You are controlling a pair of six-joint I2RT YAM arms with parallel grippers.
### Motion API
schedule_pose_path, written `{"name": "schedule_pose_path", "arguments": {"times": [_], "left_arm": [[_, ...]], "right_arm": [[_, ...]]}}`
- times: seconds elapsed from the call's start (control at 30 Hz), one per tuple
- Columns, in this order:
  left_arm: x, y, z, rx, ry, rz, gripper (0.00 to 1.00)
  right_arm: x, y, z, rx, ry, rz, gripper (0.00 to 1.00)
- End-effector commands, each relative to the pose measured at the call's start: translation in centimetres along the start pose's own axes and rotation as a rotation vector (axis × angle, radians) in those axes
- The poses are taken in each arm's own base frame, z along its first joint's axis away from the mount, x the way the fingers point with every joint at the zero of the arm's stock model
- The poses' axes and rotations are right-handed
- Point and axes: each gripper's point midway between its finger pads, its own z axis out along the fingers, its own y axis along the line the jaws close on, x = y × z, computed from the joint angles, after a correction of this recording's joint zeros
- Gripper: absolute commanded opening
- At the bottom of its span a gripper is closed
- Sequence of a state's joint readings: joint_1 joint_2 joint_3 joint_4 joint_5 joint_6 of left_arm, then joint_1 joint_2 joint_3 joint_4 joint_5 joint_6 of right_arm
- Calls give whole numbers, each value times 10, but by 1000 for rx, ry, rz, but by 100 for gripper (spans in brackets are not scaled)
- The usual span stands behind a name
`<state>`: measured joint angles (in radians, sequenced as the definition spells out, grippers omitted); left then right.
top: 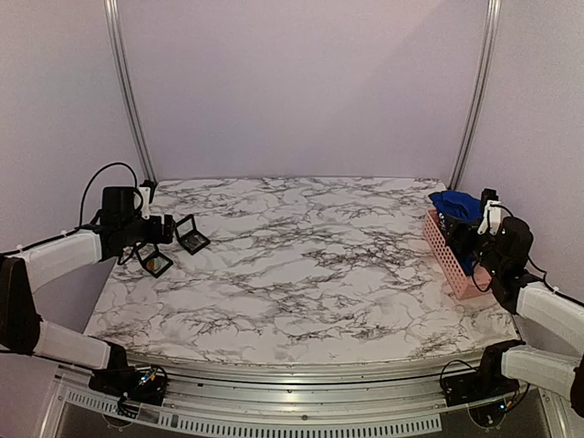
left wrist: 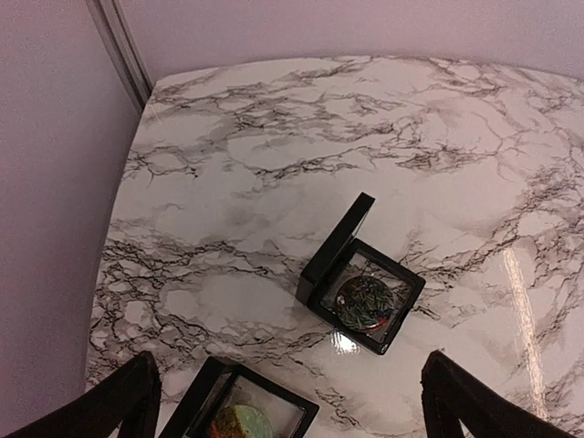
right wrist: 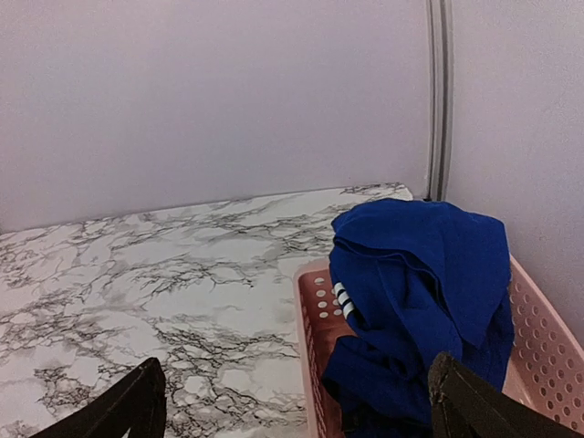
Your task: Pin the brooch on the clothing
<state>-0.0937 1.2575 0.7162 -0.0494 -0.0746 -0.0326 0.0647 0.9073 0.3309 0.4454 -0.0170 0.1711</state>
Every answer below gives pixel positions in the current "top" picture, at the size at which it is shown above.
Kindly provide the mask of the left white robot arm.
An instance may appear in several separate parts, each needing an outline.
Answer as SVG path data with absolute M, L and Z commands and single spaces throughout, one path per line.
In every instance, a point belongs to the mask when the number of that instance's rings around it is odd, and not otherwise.
M 75 230 L 39 245 L 17 248 L 1 257 L 1 351 L 41 356 L 90 370 L 117 396 L 135 389 L 135 376 L 111 361 L 113 346 L 43 319 L 34 294 L 81 267 L 125 255 L 146 245 L 172 242 L 175 222 L 169 214 L 153 215 L 148 186 L 104 188 L 94 218 Z

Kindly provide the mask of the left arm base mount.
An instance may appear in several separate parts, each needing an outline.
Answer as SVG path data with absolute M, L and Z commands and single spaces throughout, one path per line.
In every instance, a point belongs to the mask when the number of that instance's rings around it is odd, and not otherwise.
M 166 370 L 158 365 L 129 366 L 92 373 L 89 388 L 117 397 L 121 403 L 139 402 L 161 406 L 169 383 Z

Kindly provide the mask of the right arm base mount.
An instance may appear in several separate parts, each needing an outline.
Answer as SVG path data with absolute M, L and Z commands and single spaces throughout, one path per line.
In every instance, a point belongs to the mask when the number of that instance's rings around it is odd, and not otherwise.
M 462 365 L 466 371 L 447 375 L 446 371 L 453 365 Z M 502 412 L 511 411 L 526 398 L 530 390 L 528 384 L 521 392 L 518 380 L 509 379 L 492 370 L 481 370 L 480 367 L 473 367 L 463 360 L 450 360 L 442 367 L 439 385 L 447 407 L 503 397 L 511 392 L 511 398 L 503 401 L 499 408 Z

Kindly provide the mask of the blue panda t-shirt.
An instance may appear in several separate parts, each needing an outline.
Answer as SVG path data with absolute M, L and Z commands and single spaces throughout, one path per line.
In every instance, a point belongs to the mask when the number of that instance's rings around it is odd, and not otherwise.
M 429 195 L 436 213 L 438 214 L 439 228 L 445 238 L 446 244 L 451 248 L 451 225 L 454 221 L 468 221 L 483 219 L 481 203 L 468 193 L 452 190 L 434 192 Z M 464 273 L 470 276 L 474 272 L 475 261 L 464 261 L 454 255 Z

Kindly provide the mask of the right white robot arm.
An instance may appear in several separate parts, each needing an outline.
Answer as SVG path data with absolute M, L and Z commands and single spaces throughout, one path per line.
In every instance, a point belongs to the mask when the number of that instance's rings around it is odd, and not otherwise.
M 488 210 L 475 228 L 474 253 L 491 281 L 496 302 L 510 314 L 529 319 L 562 338 L 576 350 L 566 356 L 512 339 L 485 348 L 478 367 L 442 377 L 448 405 L 467 404 L 535 385 L 569 401 L 583 413 L 583 306 L 552 288 L 543 273 L 526 266 L 533 235 L 526 222 L 498 209 Z

